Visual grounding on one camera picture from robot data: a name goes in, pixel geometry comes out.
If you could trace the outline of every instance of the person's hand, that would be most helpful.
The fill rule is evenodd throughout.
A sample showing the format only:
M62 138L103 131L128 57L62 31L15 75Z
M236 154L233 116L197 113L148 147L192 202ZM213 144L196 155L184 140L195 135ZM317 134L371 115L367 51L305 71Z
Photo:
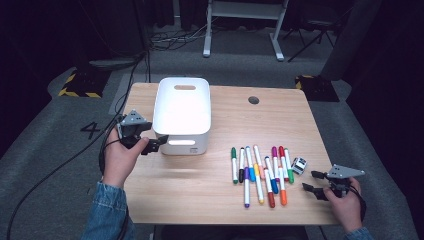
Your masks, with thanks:
M141 138L131 149L119 142L118 131L114 128L106 141L105 171L102 182L119 188L134 169L137 157L149 143L147 137Z
M351 185L361 194L361 186L353 177L349 178ZM345 197L338 198L330 188L324 188L324 194L331 203L334 216L340 221L346 233L362 227L361 203L358 196L349 191Z

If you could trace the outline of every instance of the dark background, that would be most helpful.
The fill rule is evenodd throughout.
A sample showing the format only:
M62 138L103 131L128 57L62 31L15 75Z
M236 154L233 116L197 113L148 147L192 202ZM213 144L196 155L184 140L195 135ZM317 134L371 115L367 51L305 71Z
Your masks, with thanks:
M116 57L111 46L125 54L146 48L140 45L132 2L99 2L81 1L82 7L68 0L0 3L0 156L48 104L46 88L56 76L70 67L84 69L89 60ZM137 2L144 4L140 12L149 10L144 16L150 25L173 24L171 0ZM186 6L181 11L185 28L202 24L195 13L204 2L181 1L181 6ZM417 232L424 238L418 197L424 183L422 16L422 1L383 1L343 79L352 86L348 104L407 197Z

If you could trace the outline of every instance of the colored marker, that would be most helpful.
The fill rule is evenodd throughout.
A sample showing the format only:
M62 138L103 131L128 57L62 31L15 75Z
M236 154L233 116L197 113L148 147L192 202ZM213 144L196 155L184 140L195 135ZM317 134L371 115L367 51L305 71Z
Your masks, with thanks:
M253 145L253 150L255 152L256 162L258 163L259 174L262 179L265 179L264 167L262 166L262 158L261 158L261 155L259 154L258 145Z
M258 167L258 164L255 163L253 165L253 168L255 169L256 189L258 190L259 203L260 204L263 204L264 203L264 193L262 192L262 183L261 183L261 178L259 177L259 167Z
M249 165L250 181L254 182L254 181L256 181L255 170L253 169L252 154L250 154L250 147L249 146L246 147L246 156L247 156L247 163Z
M250 206L250 184L249 184L249 168L244 169L244 207Z
M239 170L239 183L244 181L244 148L240 148L240 170Z
M269 173L269 179L271 181L272 191L275 194L278 194L278 186L277 186L277 182L275 181L274 173L272 172L272 169L269 169L269 167L271 166L271 163L269 162L268 156L265 157L265 162L266 162L266 166L267 166L268 173Z
M265 174L266 190L268 191L269 206L271 208L275 208L274 194L272 194L271 179L269 177L269 170L267 168L264 168L264 174Z
M274 177L275 177L275 181L279 182L280 181L280 173L278 171L278 155L277 155L277 148L276 147L272 147L272 161L274 163Z
M233 162L233 183L237 184L237 154L236 154L236 148L231 148L231 161Z
M283 174L283 168L279 166L278 171L280 172L280 176L281 176ZM286 193L286 186L284 186L284 181L280 181L280 200L283 206L287 204L287 193Z
M280 152L281 165L283 166L283 177L284 177L284 181L288 182L289 181L289 174L287 173L286 156L284 155L284 148L283 148L283 146L280 146L278 148L278 151Z
M293 170L291 168L289 149L284 148L284 155L286 155L287 174L289 175L289 183L294 183Z

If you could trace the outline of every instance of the white metal stand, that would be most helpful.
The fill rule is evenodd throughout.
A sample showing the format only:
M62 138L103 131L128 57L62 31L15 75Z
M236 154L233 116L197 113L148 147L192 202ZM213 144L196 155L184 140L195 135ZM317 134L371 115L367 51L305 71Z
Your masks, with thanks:
M281 24L283 23L284 15L286 13L288 1L285 0L283 4L260 4L260 3L242 3L242 2L220 2L209 0L207 28L205 45L203 48L203 56L209 57L211 55L211 42L212 42L212 16L219 17L238 17L238 18L255 18L255 19L271 19L277 20L275 32L270 33L270 39L275 51L275 56L278 61L283 61L284 56L281 52L280 45L278 44L278 34L280 33Z

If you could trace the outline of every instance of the denim jacket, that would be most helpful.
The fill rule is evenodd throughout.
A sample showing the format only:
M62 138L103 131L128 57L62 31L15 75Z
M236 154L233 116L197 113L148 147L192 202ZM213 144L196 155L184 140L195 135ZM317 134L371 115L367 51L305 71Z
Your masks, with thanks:
M117 240L124 224L127 198L121 188L97 183L88 223L81 239ZM124 239L135 239L134 224L129 218ZM346 234L344 240L372 240L368 229L363 227Z

